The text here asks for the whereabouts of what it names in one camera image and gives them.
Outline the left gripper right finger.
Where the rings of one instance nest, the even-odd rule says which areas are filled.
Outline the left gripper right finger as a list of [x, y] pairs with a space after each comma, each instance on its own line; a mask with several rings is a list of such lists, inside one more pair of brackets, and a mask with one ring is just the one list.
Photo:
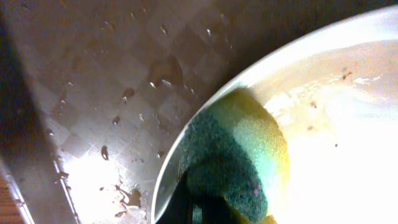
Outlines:
[[201, 205], [204, 224], [240, 224], [239, 218], [222, 198], [211, 198]]

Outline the green yellow sponge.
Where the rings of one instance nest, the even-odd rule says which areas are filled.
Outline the green yellow sponge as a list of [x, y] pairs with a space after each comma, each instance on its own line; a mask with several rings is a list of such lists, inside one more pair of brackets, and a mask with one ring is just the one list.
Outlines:
[[220, 198], [251, 223], [265, 219], [290, 177], [279, 125], [253, 95], [237, 89], [201, 110], [178, 149], [180, 171], [199, 202]]

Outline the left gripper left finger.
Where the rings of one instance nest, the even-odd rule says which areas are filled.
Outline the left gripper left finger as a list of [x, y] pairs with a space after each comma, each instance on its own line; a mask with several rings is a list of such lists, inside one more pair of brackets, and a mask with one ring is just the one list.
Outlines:
[[192, 224], [193, 202], [187, 187], [187, 174], [181, 176], [171, 199], [156, 224]]

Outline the pale blue plate top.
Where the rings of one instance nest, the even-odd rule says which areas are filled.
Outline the pale blue plate top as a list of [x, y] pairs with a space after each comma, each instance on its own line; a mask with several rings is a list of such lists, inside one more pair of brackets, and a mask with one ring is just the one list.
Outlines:
[[[194, 117], [237, 89], [272, 115], [289, 152], [289, 181], [259, 223], [397, 222], [397, 6], [281, 47], [229, 81]], [[184, 173], [177, 146], [191, 120], [160, 169], [153, 223]]]

